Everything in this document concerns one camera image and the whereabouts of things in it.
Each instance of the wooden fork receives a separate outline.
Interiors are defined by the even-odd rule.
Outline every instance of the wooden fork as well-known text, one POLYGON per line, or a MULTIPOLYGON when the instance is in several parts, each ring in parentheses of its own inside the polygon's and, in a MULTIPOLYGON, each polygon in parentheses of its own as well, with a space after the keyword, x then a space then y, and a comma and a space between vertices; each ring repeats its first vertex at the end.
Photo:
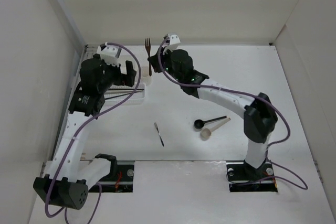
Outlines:
MULTIPOLYGON (((148 58, 151 56, 151 39, 146 38, 145 39, 145 49, 147 51, 148 58)), ((152 66, 151 63, 149 63, 149 76, 152 76, 152 66)))

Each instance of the white wall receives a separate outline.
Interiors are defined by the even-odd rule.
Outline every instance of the white wall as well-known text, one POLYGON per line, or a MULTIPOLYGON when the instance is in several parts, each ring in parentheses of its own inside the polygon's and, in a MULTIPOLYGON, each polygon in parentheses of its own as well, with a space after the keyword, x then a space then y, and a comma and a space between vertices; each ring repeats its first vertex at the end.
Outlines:
POLYGON ((87 43, 273 42, 298 0, 65 0, 87 43))
POLYGON ((336 216, 336 0, 300 0, 276 47, 336 216))
POLYGON ((27 223, 74 47, 48 0, 0 0, 0 216, 27 223))

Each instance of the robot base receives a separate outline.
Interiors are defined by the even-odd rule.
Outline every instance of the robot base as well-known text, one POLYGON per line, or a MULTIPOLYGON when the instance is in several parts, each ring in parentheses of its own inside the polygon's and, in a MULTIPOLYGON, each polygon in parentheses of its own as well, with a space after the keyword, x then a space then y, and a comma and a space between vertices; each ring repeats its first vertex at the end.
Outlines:
MULTIPOLYGON (((133 192, 133 179, 134 179, 134 163, 135 161, 118 161, 118 166, 113 174, 101 178, 99 183, 102 187, 103 193, 132 193, 133 192)), ((98 193, 99 187, 93 186, 89 193, 98 193)))
POLYGON ((245 161, 226 161, 226 178, 229 181, 230 192, 247 191, 278 191, 275 179, 269 178, 260 183, 243 185, 246 182, 253 182, 261 178, 273 175, 273 167, 270 163, 263 163, 255 169, 245 161))

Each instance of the black spoon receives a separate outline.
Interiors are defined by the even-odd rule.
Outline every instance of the black spoon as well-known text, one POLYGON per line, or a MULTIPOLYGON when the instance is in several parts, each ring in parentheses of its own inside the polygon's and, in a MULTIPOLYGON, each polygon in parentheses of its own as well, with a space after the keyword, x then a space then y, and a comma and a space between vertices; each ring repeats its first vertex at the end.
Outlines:
POLYGON ((208 121, 203 121, 203 120, 201 120, 201 119, 197 119, 197 120, 194 122, 194 127, 195 127, 196 129, 200 130, 201 128, 204 127, 204 125, 205 125, 206 123, 214 122, 214 121, 218 121, 218 120, 220 120, 220 119, 224 119, 224 118, 227 118, 227 116, 225 115, 225 116, 222 116, 222 117, 220 117, 220 118, 214 118, 214 119, 211 119, 211 120, 208 120, 208 121))

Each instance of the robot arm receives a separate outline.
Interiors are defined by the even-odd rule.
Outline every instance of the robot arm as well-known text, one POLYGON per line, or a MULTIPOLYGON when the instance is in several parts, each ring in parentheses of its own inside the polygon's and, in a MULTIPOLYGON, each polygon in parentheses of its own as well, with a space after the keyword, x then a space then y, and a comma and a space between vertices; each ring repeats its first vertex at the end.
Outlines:
MULTIPOLYGON (((201 84, 225 88, 208 75, 194 69, 193 60, 185 50, 177 49, 180 39, 176 34, 168 34, 168 43, 160 52, 161 62, 166 72, 182 84, 201 84)), ((161 72, 158 54, 148 61, 155 72, 161 72)), ((275 112, 264 103, 245 95, 238 95, 223 90, 206 87, 185 87, 181 89, 196 98, 208 100, 223 106, 244 120, 244 133, 248 137, 248 150, 245 163, 258 169, 265 161, 265 152, 271 132, 278 120, 275 112)), ((269 101, 267 95, 260 93, 259 97, 269 101)))
MULTIPOLYGON (((44 202, 51 180, 55 177, 74 133, 85 121, 100 113, 105 103, 104 93, 113 84, 134 86, 136 71, 133 64, 126 61, 127 74, 122 74, 118 63, 119 53, 117 47, 102 44, 92 59, 82 62, 80 82, 71 99, 67 125, 57 152, 46 169, 46 176, 37 177, 34 181, 33 188, 44 202)), ((84 127, 74 139, 52 189, 50 205, 81 209, 87 199, 88 190, 102 177, 116 173, 116 157, 106 154, 98 154, 91 164, 78 171, 88 133, 88 128, 84 127)))

